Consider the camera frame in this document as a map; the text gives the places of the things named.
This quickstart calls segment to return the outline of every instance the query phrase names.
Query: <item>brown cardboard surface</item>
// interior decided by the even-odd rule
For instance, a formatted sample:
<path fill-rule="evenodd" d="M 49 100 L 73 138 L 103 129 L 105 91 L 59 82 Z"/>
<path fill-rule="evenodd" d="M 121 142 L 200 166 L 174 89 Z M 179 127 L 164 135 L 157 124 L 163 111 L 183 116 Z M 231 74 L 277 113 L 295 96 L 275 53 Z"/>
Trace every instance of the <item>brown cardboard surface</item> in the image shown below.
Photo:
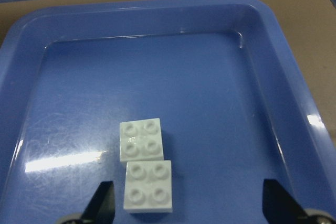
<path fill-rule="evenodd" d="M 0 4 L 0 38 L 38 8 L 128 0 L 34 0 Z M 336 10 L 329 0 L 261 0 L 272 8 L 336 143 Z"/>

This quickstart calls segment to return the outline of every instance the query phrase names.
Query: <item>blue plastic tray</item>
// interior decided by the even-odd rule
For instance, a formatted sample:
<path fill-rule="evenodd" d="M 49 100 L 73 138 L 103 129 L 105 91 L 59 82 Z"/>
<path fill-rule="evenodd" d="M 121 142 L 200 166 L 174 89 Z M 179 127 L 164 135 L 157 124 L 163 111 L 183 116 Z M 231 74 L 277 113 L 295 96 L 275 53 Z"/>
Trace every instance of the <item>blue plastic tray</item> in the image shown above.
<path fill-rule="evenodd" d="M 119 122 L 147 118 L 161 119 L 172 161 L 172 214 L 122 209 Z M 0 139 L 0 223 L 81 212 L 102 180 L 115 184 L 116 224 L 266 223 L 264 178 L 336 216 L 335 150 L 257 0 L 29 14 L 0 50 Z"/>

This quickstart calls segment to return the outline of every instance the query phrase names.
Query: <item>white plastic block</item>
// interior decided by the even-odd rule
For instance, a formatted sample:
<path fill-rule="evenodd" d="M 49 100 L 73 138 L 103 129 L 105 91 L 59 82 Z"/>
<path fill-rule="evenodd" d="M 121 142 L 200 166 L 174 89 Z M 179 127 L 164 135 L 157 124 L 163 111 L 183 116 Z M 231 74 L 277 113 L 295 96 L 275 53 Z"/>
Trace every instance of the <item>white plastic block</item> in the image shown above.
<path fill-rule="evenodd" d="M 160 119 L 120 123 L 120 162 L 164 160 Z"/>
<path fill-rule="evenodd" d="M 130 213 L 173 211 L 170 160 L 127 163 L 124 209 Z"/>

